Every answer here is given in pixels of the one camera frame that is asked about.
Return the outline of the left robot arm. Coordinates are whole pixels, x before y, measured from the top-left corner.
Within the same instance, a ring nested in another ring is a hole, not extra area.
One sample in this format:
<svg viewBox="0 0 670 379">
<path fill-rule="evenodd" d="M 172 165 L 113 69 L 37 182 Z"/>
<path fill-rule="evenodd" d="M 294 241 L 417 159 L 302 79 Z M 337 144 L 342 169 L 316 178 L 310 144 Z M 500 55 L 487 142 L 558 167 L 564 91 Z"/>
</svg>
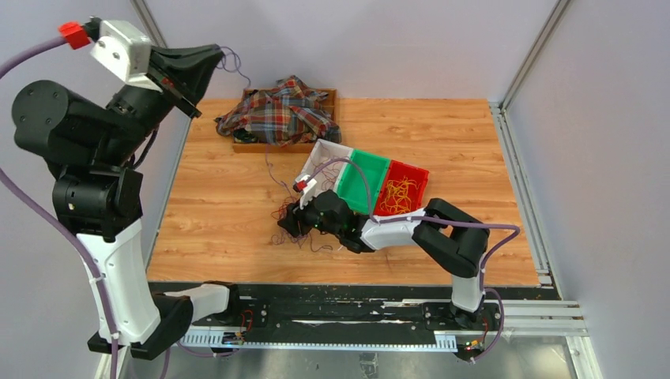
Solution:
<svg viewBox="0 0 670 379">
<path fill-rule="evenodd" d="M 149 80 L 157 90 L 123 86 L 100 107 L 65 86 L 34 81 L 21 89 L 11 115 L 19 148 L 42 157 L 54 176 L 53 211 L 43 217 L 75 246 L 85 265 L 100 326 L 90 351 L 128 347 L 152 360 L 190 326 L 214 317 L 235 325 L 242 305 L 235 285 L 207 282 L 178 292 L 152 292 L 141 253 L 139 148 L 148 149 L 173 109 L 190 118 L 223 58 L 215 44 L 152 47 Z"/>
</svg>

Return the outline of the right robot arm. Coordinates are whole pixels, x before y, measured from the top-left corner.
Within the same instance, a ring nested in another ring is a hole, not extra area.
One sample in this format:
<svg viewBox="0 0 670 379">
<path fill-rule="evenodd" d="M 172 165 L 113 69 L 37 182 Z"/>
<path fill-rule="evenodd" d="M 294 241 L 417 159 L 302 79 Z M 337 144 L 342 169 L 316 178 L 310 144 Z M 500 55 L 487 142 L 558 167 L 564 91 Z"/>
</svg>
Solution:
<svg viewBox="0 0 670 379">
<path fill-rule="evenodd" d="M 480 262 L 490 229 L 443 199 L 432 198 L 427 206 L 410 213 L 369 216 L 351 210 L 345 200 L 327 190 L 309 201 L 289 204 L 277 224 L 293 238 L 312 230 L 333 235 L 353 253 L 417 246 L 452 276 L 454 323 L 471 329 L 483 319 Z"/>
</svg>

